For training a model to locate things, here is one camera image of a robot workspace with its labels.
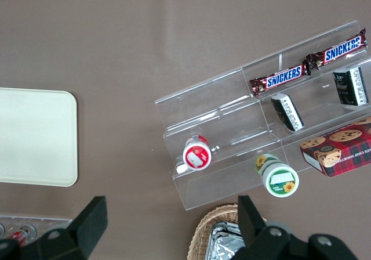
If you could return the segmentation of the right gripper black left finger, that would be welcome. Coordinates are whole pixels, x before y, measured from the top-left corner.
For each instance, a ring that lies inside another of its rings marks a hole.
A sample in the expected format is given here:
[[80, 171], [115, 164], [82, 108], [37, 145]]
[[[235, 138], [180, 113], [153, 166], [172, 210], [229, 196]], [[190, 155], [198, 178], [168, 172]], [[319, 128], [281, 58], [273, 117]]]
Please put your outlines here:
[[28, 259], [88, 259], [108, 225], [107, 201], [96, 196], [66, 227], [46, 232], [27, 247]]

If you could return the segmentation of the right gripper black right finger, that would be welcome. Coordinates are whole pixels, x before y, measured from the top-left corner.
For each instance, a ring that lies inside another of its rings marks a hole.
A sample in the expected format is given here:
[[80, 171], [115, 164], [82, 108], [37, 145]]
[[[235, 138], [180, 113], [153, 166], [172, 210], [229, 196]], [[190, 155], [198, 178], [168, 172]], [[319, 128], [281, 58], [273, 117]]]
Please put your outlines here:
[[245, 246], [236, 259], [283, 259], [288, 255], [289, 234], [281, 227], [268, 226], [249, 196], [238, 197], [238, 227]]

